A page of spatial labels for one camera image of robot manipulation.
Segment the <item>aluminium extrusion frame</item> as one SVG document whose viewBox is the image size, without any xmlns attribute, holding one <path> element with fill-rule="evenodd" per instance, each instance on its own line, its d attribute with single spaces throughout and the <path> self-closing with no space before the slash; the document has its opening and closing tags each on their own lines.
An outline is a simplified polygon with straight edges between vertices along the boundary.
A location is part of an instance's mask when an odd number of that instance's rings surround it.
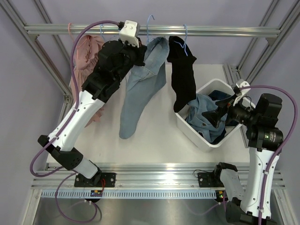
<svg viewBox="0 0 300 225">
<path fill-rule="evenodd" d="M 61 91 L 66 98 L 71 97 L 71 90 L 67 87 L 66 83 L 62 80 L 57 68 L 49 58 L 47 52 L 45 52 L 43 46 L 37 41 L 37 36 L 41 34 L 52 35 L 56 44 L 62 53 L 67 56 L 67 52 L 59 35 L 64 34 L 67 31 L 66 25 L 53 24 L 44 8 L 41 1 L 35 0 L 34 5 L 37 11 L 41 14 L 45 23 L 28 25 L 22 15 L 19 13 L 15 5 L 9 0 L 2 0 L 0 2 L 1 9 L 5 12 L 11 23 L 22 35 L 26 43 L 31 47 L 36 57 L 44 65 L 48 73 L 55 80 Z M 298 23 L 300 19 L 300 2 L 295 1 L 291 8 L 288 10 L 286 17 L 282 20 L 278 27 L 271 28 L 266 27 L 266 24 L 270 20 L 274 10 L 278 5 L 277 0 L 273 0 L 269 5 L 260 25 L 258 27 L 228 27 L 228 26 L 187 26 L 188 35 L 195 37 L 245 37 L 251 38 L 249 45 L 242 56 L 242 59 L 238 65 L 238 69 L 241 69 L 243 63 L 248 58 L 252 49 L 255 46 L 257 39 L 265 38 L 268 40 L 268 45 L 262 52 L 258 61 L 255 63 L 253 70 L 249 74 L 249 80 L 253 81 L 255 76 L 258 75 L 270 60 L 271 56 L 275 53 L 276 49 L 283 43 L 284 39 L 289 35 L 290 31 Z M 145 25 L 140 26 L 140 35 L 177 35 L 185 36 L 185 28 L 175 25 Z"/>
</svg>

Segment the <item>pink dress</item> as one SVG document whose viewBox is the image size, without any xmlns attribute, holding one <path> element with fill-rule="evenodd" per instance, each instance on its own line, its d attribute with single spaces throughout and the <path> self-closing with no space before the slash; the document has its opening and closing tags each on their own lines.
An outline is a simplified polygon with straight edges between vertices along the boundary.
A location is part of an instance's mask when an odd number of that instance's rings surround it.
<svg viewBox="0 0 300 225">
<path fill-rule="evenodd" d="M 104 43 L 103 38 L 97 35 L 85 35 L 77 43 L 73 71 L 79 91 L 87 77 L 93 72 L 98 61 L 98 52 Z"/>
</svg>

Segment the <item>light blue hanger of denim skirt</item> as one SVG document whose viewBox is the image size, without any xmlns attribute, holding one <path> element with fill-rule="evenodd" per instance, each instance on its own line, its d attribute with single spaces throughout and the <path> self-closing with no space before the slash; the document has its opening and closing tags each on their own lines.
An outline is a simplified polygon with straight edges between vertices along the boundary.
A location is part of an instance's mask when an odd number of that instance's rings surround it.
<svg viewBox="0 0 300 225">
<path fill-rule="evenodd" d="M 105 33 L 104 33 L 104 25 L 103 24 L 100 24 L 99 30 L 100 30 L 100 36 L 102 37 L 102 39 L 104 41 L 106 41 L 106 37 L 105 37 Z"/>
</svg>

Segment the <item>light denim jeans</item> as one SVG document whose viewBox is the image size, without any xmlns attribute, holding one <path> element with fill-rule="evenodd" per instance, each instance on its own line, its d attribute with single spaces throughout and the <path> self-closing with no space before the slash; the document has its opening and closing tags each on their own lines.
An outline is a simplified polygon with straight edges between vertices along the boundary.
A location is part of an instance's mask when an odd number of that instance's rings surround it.
<svg viewBox="0 0 300 225">
<path fill-rule="evenodd" d="M 168 40 L 165 37 L 154 38 L 147 44 L 145 65 L 134 66 L 130 70 L 120 115 L 119 137 L 121 139 L 128 139 L 135 133 L 144 108 L 165 86 L 165 62 L 168 55 Z"/>
</svg>

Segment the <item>dark blue denim skirt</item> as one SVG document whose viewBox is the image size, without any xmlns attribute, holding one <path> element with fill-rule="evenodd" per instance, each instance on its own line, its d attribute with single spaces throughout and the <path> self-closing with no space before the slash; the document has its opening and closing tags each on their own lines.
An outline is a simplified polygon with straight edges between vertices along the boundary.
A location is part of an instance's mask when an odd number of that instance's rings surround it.
<svg viewBox="0 0 300 225">
<path fill-rule="evenodd" d="M 224 100 L 227 98 L 230 98 L 231 95 L 219 91 L 219 90 L 213 90 L 209 95 L 208 95 L 213 101 L 217 101 L 217 100 Z"/>
</svg>

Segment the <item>black hanging garment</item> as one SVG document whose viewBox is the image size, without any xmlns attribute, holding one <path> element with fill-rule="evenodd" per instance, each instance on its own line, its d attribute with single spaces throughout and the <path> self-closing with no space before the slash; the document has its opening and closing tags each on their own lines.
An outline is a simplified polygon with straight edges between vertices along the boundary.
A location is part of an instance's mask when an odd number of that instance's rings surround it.
<svg viewBox="0 0 300 225">
<path fill-rule="evenodd" d="M 169 37 L 169 55 L 167 62 L 172 65 L 171 87 L 176 94 L 174 112 L 179 112 L 185 105 L 196 99 L 196 84 L 193 64 L 196 57 L 189 47 L 184 47 L 184 40 L 178 36 Z"/>
</svg>

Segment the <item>light blue hanger of black garment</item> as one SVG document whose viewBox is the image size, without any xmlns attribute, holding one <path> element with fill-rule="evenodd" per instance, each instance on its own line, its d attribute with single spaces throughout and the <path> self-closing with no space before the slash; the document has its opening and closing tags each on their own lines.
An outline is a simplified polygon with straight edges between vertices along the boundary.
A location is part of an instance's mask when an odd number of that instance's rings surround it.
<svg viewBox="0 0 300 225">
<path fill-rule="evenodd" d="M 188 37 L 188 27 L 186 24 L 183 24 L 183 27 L 185 28 L 185 38 L 184 38 L 184 42 L 183 44 L 178 42 L 178 41 L 174 41 L 174 43 L 177 43 L 180 45 L 180 47 L 184 50 L 184 53 L 186 56 L 188 56 L 188 53 L 187 53 L 187 37 Z"/>
</svg>

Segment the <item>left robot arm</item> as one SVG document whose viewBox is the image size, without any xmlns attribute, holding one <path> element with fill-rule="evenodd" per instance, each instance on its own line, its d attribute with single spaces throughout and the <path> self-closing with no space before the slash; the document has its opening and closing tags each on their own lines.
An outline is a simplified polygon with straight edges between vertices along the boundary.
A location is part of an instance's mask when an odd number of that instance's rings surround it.
<svg viewBox="0 0 300 225">
<path fill-rule="evenodd" d="M 78 179 L 87 187 L 101 184 L 102 171 L 75 148 L 75 142 L 91 117 L 119 89 L 130 69 L 144 66 L 146 50 L 140 41 L 137 46 L 128 41 L 106 42 L 97 54 L 97 63 L 83 83 L 75 106 L 56 131 L 37 140 L 63 168 L 77 172 Z"/>
</svg>

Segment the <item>white plastic basket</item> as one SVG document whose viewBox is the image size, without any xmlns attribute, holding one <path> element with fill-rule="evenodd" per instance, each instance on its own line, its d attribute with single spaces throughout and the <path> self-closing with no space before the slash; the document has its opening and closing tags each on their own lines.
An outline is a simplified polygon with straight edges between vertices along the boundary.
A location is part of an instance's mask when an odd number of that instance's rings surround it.
<svg viewBox="0 0 300 225">
<path fill-rule="evenodd" d="M 195 100 L 190 101 L 182 110 L 175 113 L 178 129 L 203 152 L 220 147 L 242 127 L 233 120 L 226 124 L 227 115 L 224 115 L 219 126 L 215 128 L 202 116 L 203 112 L 217 108 L 218 100 L 213 101 L 208 96 L 213 90 L 219 90 L 229 95 L 234 94 L 231 86 L 227 83 L 220 79 L 212 79 L 196 91 Z"/>
</svg>

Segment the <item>pink hanger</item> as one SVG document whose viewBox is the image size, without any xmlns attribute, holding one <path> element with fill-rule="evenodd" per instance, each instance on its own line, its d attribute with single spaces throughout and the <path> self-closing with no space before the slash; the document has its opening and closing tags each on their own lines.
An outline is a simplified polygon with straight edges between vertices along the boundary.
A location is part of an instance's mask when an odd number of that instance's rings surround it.
<svg viewBox="0 0 300 225">
<path fill-rule="evenodd" d="M 67 26 L 67 29 L 68 29 L 68 34 L 69 34 L 69 36 L 70 36 L 70 38 L 71 38 L 71 40 L 72 40 L 72 43 L 74 44 L 76 38 L 75 38 L 75 36 L 73 35 L 73 33 L 72 33 L 72 31 L 71 31 L 71 26 L 72 26 L 72 23 L 70 22 L 70 23 L 68 24 L 68 26 Z"/>
</svg>

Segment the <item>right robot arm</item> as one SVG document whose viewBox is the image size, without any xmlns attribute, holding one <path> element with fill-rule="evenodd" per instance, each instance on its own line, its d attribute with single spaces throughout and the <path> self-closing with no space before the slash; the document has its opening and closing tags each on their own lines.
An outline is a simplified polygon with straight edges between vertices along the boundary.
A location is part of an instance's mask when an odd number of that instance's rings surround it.
<svg viewBox="0 0 300 225">
<path fill-rule="evenodd" d="M 255 108 L 234 104 L 234 97 L 217 101 L 217 109 L 202 113 L 214 127 L 226 115 L 247 127 L 249 146 L 249 174 L 247 186 L 241 185 L 238 169 L 220 162 L 209 176 L 215 184 L 224 186 L 227 194 L 226 221 L 233 225 L 274 225 L 271 218 L 270 193 L 275 166 L 279 156 L 275 153 L 283 143 L 283 133 L 276 128 L 282 99 L 268 93 L 260 96 Z"/>
</svg>

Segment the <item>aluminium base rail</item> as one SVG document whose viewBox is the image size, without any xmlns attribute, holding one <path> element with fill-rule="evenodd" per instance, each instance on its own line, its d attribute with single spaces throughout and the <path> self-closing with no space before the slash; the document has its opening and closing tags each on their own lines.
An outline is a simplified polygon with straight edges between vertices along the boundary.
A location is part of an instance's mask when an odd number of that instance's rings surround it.
<svg viewBox="0 0 300 225">
<path fill-rule="evenodd" d="M 116 173 L 114 189 L 132 190 L 184 190 L 200 189 L 195 177 L 197 170 L 212 171 L 217 163 L 159 163 L 159 164 L 117 164 L 98 163 L 103 172 Z M 241 184 L 246 187 L 249 163 L 235 164 Z M 44 178 L 33 178 L 31 189 L 54 189 L 72 172 L 61 169 Z M 285 189 L 285 182 L 279 170 L 275 170 L 272 189 Z"/>
</svg>

